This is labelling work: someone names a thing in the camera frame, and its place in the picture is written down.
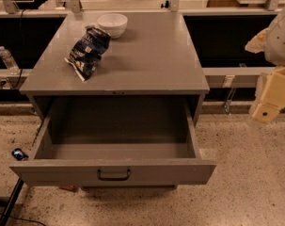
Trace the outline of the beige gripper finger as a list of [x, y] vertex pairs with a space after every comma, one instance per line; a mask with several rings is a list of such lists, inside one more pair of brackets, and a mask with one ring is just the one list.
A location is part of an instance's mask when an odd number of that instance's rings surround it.
[[266, 36], [268, 31], [268, 28], [264, 28], [262, 31], [260, 31], [246, 44], [245, 50], [254, 54], [263, 52], [266, 47]]

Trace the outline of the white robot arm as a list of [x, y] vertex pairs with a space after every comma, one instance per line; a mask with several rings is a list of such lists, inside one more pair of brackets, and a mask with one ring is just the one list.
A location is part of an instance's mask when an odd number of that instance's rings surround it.
[[255, 102], [249, 110], [252, 123], [268, 124], [285, 107], [285, 7], [246, 44], [245, 50], [254, 54], [264, 52], [265, 60], [275, 65], [271, 73], [260, 75]]

